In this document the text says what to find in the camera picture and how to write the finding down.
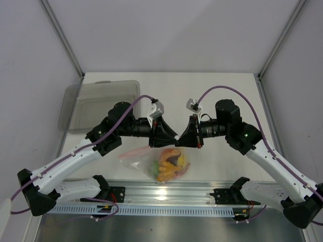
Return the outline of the clear pink zip top bag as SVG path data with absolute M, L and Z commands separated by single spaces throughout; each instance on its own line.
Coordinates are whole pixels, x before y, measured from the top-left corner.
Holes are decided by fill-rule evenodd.
M 151 148 L 151 147 L 146 146 L 146 147 L 134 149 L 134 150 L 131 150 L 131 151 L 128 151 L 126 153 L 119 155 L 119 160 L 125 167 L 138 170 L 138 171 L 146 174 L 151 179 L 158 182 L 156 180 L 156 178 L 152 178 L 151 176 L 148 175 L 148 167 L 152 162 L 154 162 L 154 161 L 158 162 L 161 152 L 167 148 L 180 149 L 181 153 L 184 153 L 189 160 L 189 157 L 186 154 L 185 149 L 181 148 L 181 147 L 175 147 L 175 146 L 167 146 L 167 147 L 162 147 L 162 148 Z M 177 173 L 177 176 L 175 179 L 182 177 L 187 172 L 189 167 L 190 167 L 190 165 L 187 166 L 186 168 L 182 169 L 179 173 Z

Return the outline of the grey translucent plastic tray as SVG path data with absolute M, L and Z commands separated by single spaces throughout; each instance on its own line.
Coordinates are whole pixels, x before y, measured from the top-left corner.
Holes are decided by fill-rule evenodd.
M 119 102 L 133 103 L 140 96 L 136 80 L 99 81 L 69 86 L 64 93 L 58 128 L 70 134 L 87 133 Z

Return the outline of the red grapefruit wedge toy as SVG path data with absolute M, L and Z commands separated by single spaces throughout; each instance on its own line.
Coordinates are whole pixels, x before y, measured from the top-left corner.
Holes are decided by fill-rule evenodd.
M 164 149 L 158 160 L 158 165 L 160 167 L 172 168 L 175 166 L 183 166 L 182 161 L 180 161 L 181 150 L 177 148 L 167 148 Z

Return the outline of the yellow lemon toy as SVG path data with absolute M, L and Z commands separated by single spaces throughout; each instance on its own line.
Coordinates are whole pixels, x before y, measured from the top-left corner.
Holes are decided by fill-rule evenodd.
M 183 169 L 190 165 L 190 162 L 184 153 L 182 153 L 178 158 L 177 165 Z

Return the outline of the orange ginger root toy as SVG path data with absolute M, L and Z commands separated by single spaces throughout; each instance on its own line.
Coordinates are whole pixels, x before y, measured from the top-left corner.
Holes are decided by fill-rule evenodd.
M 160 183 L 166 183 L 170 180 L 173 180 L 176 178 L 177 173 L 179 173 L 182 170 L 182 168 L 182 166 L 173 165 L 168 161 L 162 161 L 158 165 L 159 173 L 157 175 L 156 180 Z

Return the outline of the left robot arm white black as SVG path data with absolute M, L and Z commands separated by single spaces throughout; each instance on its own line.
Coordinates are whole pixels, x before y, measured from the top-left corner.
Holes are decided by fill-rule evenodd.
M 110 187 L 102 175 L 67 184 L 63 181 L 78 169 L 121 146 L 122 137 L 148 138 L 151 148 L 178 144 L 178 135 L 162 117 L 164 107 L 161 102 L 152 100 L 152 109 L 147 117 L 135 118 L 133 107 L 134 104 L 118 102 L 103 121 L 68 153 L 39 169 L 18 172 L 20 192 L 33 216 L 43 215 L 64 201 L 105 201 L 110 195 Z

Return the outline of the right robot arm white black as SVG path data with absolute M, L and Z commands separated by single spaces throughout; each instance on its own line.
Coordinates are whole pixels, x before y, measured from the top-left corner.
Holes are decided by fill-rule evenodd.
M 197 100 L 189 99 L 186 107 L 194 114 L 179 138 L 180 147 L 201 148 L 205 138 L 223 136 L 231 148 L 262 167 L 280 185 L 280 189 L 274 189 L 241 177 L 231 186 L 235 203 L 250 200 L 270 206 L 302 229 L 313 222 L 322 209 L 322 184 L 303 175 L 269 145 L 260 129 L 244 122 L 232 100 L 218 101 L 216 118 L 208 121 L 201 120 Z

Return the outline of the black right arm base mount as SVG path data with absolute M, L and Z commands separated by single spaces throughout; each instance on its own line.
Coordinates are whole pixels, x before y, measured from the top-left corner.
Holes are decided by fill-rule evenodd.
M 213 189 L 209 195 L 217 205 L 260 205 L 257 201 L 247 201 L 240 191 L 232 189 Z

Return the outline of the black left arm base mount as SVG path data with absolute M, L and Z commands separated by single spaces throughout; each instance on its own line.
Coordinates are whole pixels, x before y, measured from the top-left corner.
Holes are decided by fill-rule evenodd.
M 109 201 L 113 203 L 123 203 L 125 199 L 125 187 L 109 187 L 107 190 L 94 188 L 94 191 L 87 193 L 85 198 L 80 198 L 81 202 Z

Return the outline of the left aluminium frame post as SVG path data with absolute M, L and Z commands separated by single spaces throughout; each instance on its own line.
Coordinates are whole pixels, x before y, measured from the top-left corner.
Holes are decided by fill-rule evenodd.
M 80 77 L 81 80 L 84 79 L 85 73 L 83 72 L 79 61 L 77 60 L 75 53 L 61 27 L 61 24 L 59 23 L 58 18 L 56 17 L 56 14 L 54 13 L 50 3 L 48 0 L 39 0 L 39 4 L 41 5 L 45 15 L 47 16 L 56 36 L 58 37 L 67 57 L 69 58 L 72 66 L 74 67 L 76 73 Z

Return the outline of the aluminium frame post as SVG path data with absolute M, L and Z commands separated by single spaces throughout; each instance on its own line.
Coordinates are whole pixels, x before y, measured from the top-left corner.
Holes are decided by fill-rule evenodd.
M 296 23 L 298 22 L 299 18 L 301 17 L 302 13 L 306 9 L 309 2 L 310 2 L 309 0 L 297 1 L 295 8 L 293 9 L 290 17 L 288 18 L 286 24 L 284 25 L 281 33 L 279 34 L 277 40 L 275 41 L 275 44 L 273 45 L 268 57 L 265 59 L 265 62 L 262 65 L 262 68 L 257 75 L 260 81 L 262 81 L 265 74 L 267 73 L 267 71 L 273 64 L 274 60 L 280 53 L 282 47 L 287 41 L 289 35 L 292 33 L 293 28 L 295 27 Z
M 59 23 L 58 18 L 56 17 L 56 14 L 54 13 L 50 3 L 48 0 L 39 0 L 39 4 L 41 5 L 45 15 L 47 16 L 56 36 L 58 37 L 67 57 L 69 58 L 72 66 L 74 67 L 76 73 L 80 77 L 81 80 L 84 79 L 85 73 L 83 72 L 79 61 L 77 60 L 75 53 L 61 27 L 61 24 Z

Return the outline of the right aluminium frame post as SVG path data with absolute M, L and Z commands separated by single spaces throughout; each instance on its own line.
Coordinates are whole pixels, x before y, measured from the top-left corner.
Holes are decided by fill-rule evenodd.
M 281 33 L 279 34 L 277 40 L 275 41 L 275 44 L 273 45 L 268 57 L 265 59 L 265 62 L 262 65 L 262 68 L 257 75 L 260 81 L 262 81 L 265 74 L 267 73 L 267 71 L 273 64 L 274 60 L 280 53 L 282 47 L 287 41 L 289 35 L 292 33 L 293 28 L 295 27 L 296 23 L 298 22 L 299 18 L 301 17 L 302 13 L 306 9 L 309 2 L 310 2 L 309 0 L 297 1 L 295 8 L 293 9 L 290 17 L 288 18 L 286 24 L 284 25 Z

